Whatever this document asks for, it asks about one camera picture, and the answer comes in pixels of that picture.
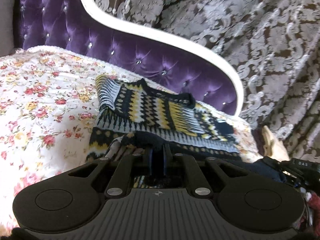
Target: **floral bedsheet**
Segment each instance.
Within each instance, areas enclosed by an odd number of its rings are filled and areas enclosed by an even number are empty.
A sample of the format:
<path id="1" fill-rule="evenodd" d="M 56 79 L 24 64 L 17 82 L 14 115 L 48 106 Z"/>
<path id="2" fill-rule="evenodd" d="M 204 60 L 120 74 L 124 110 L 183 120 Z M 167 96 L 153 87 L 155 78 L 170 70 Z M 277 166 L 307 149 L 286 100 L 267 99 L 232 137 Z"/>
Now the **floral bedsheet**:
<path id="1" fill-rule="evenodd" d="M 95 77 L 103 73 L 127 82 L 142 78 L 50 46 L 0 58 L 0 235 L 18 226 L 12 202 L 23 188 L 84 164 L 98 113 Z M 244 120 L 206 106 L 233 125 L 244 161 L 261 158 Z"/>

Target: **curtain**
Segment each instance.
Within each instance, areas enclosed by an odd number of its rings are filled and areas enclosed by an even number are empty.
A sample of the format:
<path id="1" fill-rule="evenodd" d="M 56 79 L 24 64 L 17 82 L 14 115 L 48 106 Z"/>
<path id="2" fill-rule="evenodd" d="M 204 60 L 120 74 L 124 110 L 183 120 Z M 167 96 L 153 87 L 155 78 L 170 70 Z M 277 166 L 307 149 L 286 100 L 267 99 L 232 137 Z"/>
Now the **curtain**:
<path id="1" fill-rule="evenodd" d="M 253 129 L 267 125 L 293 157 L 320 158 L 320 0 L 95 2 L 225 58 L 243 83 L 241 117 Z"/>

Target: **silver screw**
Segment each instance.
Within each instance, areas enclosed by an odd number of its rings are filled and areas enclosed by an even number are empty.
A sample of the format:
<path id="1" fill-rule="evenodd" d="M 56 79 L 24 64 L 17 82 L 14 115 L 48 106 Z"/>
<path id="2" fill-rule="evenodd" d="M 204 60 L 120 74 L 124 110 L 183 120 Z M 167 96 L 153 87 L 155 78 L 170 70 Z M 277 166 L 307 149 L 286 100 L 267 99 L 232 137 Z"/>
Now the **silver screw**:
<path id="1" fill-rule="evenodd" d="M 112 188 L 107 190 L 107 193 L 110 196 L 118 196 L 118 195 L 122 194 L 122 189 L 120 189 L 118 187 L 112 187 Z"/>
<path id="2" fill-rule="evenodd" d="M 205 196 L 210 194 L 210 190 L 206 187 L 199 187 L 195 190 L 195 192 L 200 196 Z"/>

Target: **yellow and black knit fabric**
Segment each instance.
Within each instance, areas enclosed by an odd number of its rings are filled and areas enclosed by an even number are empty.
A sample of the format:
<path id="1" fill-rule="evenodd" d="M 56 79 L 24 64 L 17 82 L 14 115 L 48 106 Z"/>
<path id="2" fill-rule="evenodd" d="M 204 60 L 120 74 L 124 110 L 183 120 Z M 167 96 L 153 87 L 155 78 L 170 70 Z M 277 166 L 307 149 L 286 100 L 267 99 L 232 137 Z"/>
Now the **yellow and black knit fabric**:
<path id="1" fill-rule="evenodd" d="M 189 93 L 169 94 L 149 87 L 144 79 L 126 83 L 106 75 L 96 78 L 99 115 L 87 156 L 104 156 L 111 142 L 124 134 L 147 131 L 201 156 L 219 151 L 239 159 L 233 127 L 196 103 Z"/>

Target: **purple tufted headboard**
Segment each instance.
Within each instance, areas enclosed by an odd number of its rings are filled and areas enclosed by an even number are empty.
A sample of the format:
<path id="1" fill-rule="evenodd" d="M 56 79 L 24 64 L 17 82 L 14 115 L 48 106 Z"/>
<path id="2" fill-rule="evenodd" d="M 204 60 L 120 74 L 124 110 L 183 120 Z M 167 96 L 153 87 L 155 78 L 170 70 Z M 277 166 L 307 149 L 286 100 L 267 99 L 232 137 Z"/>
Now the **purple tufted headboard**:
<path id="1" fill-rule="evenodd" d="M 65 48 L 136 72 L 177 93 L 190 92 L 196 100 L 227 114 L 239 114 L 243 91 L 239 91 L 238 76 L 231 80 L 225 71 L 202 57 L 124 31 L 93 19 L 81 0 L 16 0 L 15 3 L 16 47 Z"/>

